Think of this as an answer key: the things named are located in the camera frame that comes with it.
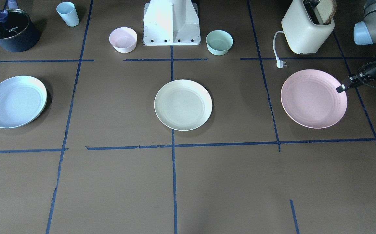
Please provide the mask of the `pink plate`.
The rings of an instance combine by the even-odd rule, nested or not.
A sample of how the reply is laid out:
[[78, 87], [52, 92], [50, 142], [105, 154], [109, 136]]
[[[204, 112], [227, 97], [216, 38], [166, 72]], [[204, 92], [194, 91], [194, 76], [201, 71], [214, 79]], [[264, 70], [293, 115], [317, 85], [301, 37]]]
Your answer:
[[348, 99], [338, 93], [339, 81], [324, 71], [306, 69], [289, 76], [280, 100], [286, 114], [296, 123], [323, 129], [338, 123], [345, 115]]

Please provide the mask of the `white toaster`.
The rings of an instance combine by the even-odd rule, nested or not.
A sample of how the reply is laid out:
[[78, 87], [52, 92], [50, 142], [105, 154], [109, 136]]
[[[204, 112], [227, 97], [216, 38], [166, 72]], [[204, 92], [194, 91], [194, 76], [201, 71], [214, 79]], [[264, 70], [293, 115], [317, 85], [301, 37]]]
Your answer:
[[335, 28], [335, 22], [323, 25], [316, 9], [320, 0], [293, 0], [281, 25], [286, 41], [296, 54], [314, 54]]

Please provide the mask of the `bread slice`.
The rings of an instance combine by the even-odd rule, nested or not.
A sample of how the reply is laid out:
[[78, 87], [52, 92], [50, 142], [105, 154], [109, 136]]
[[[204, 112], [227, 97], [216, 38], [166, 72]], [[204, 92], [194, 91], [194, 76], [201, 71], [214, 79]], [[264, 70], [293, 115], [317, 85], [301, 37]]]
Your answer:
[[329, 25], [337, 9], [336, 0], [320, 0], [316, 6], [323, 25]]

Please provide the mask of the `green bowl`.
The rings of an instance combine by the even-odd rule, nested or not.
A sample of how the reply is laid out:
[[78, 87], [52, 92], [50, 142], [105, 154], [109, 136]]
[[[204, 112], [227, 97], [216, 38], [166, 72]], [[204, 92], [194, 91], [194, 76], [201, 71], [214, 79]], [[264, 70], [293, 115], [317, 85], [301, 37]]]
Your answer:
[[233, 46], [234, 40], [226, 31], [211, 31], [206, 37], [207, 49], [213, 55], [225, 55]]

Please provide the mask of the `cream white plate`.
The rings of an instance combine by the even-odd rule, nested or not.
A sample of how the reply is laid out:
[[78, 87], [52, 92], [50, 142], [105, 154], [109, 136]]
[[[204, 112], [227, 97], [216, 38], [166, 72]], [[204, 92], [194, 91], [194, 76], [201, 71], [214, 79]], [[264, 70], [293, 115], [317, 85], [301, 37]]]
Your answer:
[[165, 84], [158, 91], [154, 108], [158, 119], [168, 128], [190, 131], [209, 119], [213, 100], [201, 84], [180, 79]]

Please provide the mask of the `pink bowl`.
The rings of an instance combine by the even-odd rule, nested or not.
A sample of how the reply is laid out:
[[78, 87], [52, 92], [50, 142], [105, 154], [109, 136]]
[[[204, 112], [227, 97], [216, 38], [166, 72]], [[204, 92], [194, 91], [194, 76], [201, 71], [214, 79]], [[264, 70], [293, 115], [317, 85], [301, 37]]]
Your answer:
[[113, 48], [121, 53], [132, 52], [137, 46], [137, 33], [131, 28], [121, 27], [113, 30], [109, 35], [109, 42]]

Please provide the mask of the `light blue cup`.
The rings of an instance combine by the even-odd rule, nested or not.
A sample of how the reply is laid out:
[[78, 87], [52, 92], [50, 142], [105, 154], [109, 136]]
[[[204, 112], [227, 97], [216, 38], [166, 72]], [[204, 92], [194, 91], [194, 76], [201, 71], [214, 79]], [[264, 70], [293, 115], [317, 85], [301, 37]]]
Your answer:
[[59, 3], [57, 13], [69, 27], [75, 27], [79, 24], [78, 14], [72, 2]]

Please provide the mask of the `blue plate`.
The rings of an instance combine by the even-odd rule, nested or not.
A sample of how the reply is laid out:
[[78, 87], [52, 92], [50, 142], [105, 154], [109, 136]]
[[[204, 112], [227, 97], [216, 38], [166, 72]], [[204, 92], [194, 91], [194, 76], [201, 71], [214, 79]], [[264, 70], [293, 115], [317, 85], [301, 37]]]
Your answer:
[[11, 129], [34, 121], [48, 99], [45, 85], [35, 77], [21, 75], [0, 83], [0, 128]]

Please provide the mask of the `dark blue pot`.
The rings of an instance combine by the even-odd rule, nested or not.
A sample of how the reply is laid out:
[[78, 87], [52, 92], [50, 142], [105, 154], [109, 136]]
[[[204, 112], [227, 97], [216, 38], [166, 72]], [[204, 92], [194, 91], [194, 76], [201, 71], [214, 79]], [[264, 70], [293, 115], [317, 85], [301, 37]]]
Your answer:
[[23, 52], [38, 43], [41, 33], [16, 0], [0, 9], [0, 46], [8, 52]]

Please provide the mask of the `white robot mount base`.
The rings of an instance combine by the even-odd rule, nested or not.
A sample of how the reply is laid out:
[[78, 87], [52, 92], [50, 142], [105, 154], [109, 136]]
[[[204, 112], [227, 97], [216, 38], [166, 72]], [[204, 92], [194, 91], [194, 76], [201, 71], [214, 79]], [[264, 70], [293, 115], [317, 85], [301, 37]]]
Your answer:
[[194, 46], [201, 42], [197, 3], [191, 0], [151, 0], [144, 5], [146, 46]]

